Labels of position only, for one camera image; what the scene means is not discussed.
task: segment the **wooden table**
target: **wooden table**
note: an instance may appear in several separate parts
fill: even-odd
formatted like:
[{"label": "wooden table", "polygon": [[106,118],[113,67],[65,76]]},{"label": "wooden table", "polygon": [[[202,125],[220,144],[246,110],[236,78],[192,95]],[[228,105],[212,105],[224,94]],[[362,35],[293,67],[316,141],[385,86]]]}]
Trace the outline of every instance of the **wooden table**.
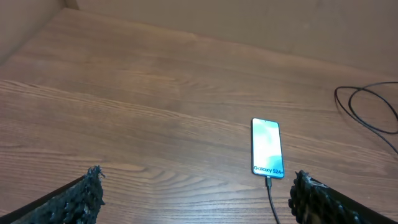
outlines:
[{"label": "wooden table", "polygon": [[[251,173],[258,117],[281,126],[282,223],[295,222],[287,200],[301,169],[398,220],[398,156],[333,100],[339,85],[393,79],[64,9],[0,68],[0,215],[99,164],[98,223],[275,223]],[[375,89],[398,105],[398,87]],[[369,94],[354,107],[397,126]]]}]

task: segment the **beige wall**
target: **beige wall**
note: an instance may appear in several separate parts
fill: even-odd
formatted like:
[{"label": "beige wall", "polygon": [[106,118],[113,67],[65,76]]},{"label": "beige wall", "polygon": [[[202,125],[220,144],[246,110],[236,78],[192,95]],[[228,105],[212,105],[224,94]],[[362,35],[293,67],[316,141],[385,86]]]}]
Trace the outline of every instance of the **beige wall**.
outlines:
[{"label": "beige wall", "polygon": [[0,0],[0,65],[63,7],[62,0]]},{"label": "beige wall", "polygon": [[77,0],[83,11],[388,73],[397,0]]}]

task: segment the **smartphone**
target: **smartphone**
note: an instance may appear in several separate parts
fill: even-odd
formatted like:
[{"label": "smartphone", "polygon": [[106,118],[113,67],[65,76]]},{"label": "smartphone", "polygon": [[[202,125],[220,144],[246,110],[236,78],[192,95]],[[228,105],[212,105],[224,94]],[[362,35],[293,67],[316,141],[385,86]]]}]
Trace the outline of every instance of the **smartphone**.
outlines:
[{"label": "smartphone", "polygon": [[283,178],[284,161],[278,122],[253,118],[251,136],[253,174]]}]

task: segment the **charging cable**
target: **charging cable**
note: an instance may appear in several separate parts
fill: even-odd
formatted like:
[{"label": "charging cable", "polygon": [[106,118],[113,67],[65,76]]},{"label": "charging cable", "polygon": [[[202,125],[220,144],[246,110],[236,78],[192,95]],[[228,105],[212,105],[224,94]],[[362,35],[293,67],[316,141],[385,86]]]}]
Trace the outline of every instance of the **charging cable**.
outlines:
[{"label": "charging cable", "polygon": [[269,203],[271,204],[271,209],[272,209],[272,212],[274,213],[276,223],[280,224],[280,221],[279,221],[279,218],[278,218],[278,214],[276,214],[274,203],[273,203],[272,197],[271,197],[271,187],[272,187],[272,179],[271,179],[271,177],[266,177],[266,186],[267,186],[267,191],[268,191]]}]

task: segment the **wood grain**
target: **wood grain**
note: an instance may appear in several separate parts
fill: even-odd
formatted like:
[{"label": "wood grain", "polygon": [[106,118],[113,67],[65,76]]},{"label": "wood grain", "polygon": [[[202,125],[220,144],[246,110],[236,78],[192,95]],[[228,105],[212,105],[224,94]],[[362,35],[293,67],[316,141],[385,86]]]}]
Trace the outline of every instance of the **wood grain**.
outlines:
[{"label": "wood grain", "polygon": [[0,65],[64,7],[64,0],[1,1]]},{"label": "wood grain", "polygon": [[[260,117],[281,126],[282,223],[300,169],[398,220],[398,156],[333,100],[338,85],[396,78],[64,9],[0,67],[0,215],[99,164],[98,223],[274,223],[251,174]],[[375,88],[395,107],[397,90]],[[354,106],[396,128],[373,96]]]},{"label": "wood grain", "polygon": [[396,0],[75,2],[85,12],[368,70],[398,70]]}]

